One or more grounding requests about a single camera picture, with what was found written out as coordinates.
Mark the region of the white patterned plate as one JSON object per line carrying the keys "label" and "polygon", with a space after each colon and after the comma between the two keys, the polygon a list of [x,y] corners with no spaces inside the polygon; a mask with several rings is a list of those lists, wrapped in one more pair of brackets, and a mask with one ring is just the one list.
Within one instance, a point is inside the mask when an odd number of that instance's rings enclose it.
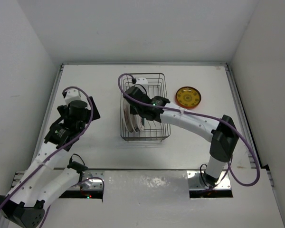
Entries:
{"label": "white patterned plate", "polygon": [[130,105],[125,99],[123,99],[123,120],[127,131],[133,132]]}

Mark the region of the orange plate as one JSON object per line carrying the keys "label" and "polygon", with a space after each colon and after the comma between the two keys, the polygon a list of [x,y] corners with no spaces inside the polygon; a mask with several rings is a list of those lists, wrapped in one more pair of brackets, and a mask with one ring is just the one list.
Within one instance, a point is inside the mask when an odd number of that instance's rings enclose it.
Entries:
{"label": "orange plate", "polygon": [[196,108],[201,103],[201,97],[192,95],[176,95],[175,102],[178,106],[190,110]]}

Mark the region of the yellow brown plate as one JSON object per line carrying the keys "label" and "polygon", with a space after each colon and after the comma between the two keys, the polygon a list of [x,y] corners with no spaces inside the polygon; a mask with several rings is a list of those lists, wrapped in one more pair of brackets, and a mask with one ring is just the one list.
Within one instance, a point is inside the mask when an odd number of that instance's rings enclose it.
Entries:
{"label": "yellow brown plate", "polygon": [[186,109],[194,109],[200,104],[201,99],[201,93],[191,86],[181,87],[175,94],[175,102],[177,105]]}

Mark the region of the white plate dark rim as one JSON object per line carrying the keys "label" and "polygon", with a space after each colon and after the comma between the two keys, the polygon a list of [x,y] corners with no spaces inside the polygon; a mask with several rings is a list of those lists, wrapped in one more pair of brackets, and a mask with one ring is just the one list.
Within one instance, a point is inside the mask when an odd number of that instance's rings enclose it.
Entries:
{"label": "white plate dark rim", "polygon": [[138,125],[139,131],[144,131],[144,129],[145,129],[145,126],[144,126],[144,118],[138,116],[138,117],[137,117],[137,123],[138,123],[137,125]]}

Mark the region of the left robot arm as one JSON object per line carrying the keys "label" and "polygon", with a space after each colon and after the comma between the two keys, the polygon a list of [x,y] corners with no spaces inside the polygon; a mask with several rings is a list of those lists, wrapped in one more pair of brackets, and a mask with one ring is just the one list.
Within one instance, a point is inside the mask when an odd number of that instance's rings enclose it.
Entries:
{"label": "left robot arm", "polygon": [[65,96],[65,105],[57,110],[60,117],[50,126],[44,142],[22,178],[6,195],[0,195],[0,214],[22,228],[36,228],[42,224],[50,205],[67,189],[76,185],[87,167],[71,162],[52,181],[48,177],[87,130],[93,120],[100,118],[90,96]]}

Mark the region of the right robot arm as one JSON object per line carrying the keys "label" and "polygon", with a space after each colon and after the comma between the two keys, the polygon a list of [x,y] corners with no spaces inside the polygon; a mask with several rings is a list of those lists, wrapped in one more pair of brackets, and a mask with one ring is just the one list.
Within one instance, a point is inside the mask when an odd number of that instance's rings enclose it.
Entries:
{"label": "right robot arm", "polygon": [[213,187],[231,160],[238,136],[227,126],[234,127],[231,117],[224,115],[220,121],[212,122],[201,116],[186,114],[186,109],[171,103],[169,99],[155,96],[150,99],[141,85],[131,86],[123,95],[134,115],[146,120],[171,124],[195,133],[210,142],[210,158],[200,180],[207,187]]}

